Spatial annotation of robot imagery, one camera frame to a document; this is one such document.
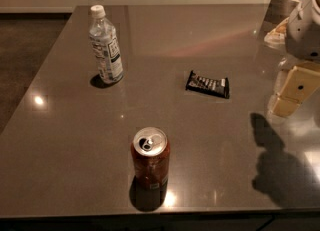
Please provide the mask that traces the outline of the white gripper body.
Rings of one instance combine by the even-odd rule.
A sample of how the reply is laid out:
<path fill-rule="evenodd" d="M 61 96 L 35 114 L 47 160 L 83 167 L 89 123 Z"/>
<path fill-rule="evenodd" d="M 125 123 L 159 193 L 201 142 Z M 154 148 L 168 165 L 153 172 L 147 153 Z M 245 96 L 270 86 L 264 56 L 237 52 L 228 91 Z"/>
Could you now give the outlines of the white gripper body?
<path fill-rule="evenodd" d="M 301 0 L 291 12 L 286 51 L 298 59 L 320 61 L 320 0 Z"/>

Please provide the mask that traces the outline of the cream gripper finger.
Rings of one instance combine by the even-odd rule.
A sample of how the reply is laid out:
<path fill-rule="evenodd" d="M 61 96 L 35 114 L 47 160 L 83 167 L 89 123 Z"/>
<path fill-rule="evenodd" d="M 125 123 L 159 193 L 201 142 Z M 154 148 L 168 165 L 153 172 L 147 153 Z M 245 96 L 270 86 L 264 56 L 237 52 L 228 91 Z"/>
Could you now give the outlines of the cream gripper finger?
<path fill-rule="evenodd" d="M 292 115 L 320 87 L 320 64 L 302 62 L 278 72 L 269 111 L 280 117 Z"/>

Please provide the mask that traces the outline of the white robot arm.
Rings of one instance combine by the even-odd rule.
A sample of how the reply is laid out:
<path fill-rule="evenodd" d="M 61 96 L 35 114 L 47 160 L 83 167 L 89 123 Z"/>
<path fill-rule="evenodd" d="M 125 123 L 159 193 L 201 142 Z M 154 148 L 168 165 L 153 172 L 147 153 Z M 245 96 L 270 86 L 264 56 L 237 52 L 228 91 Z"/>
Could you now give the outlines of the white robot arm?
<path fill-rule="evenodd" d="M 269 103 L 271 113 L 288 117 L 320 85 L 320 0 L 301 0 L 264 41 L 272 47 L 284 46 L 293 60 L 278 73 Z"/>

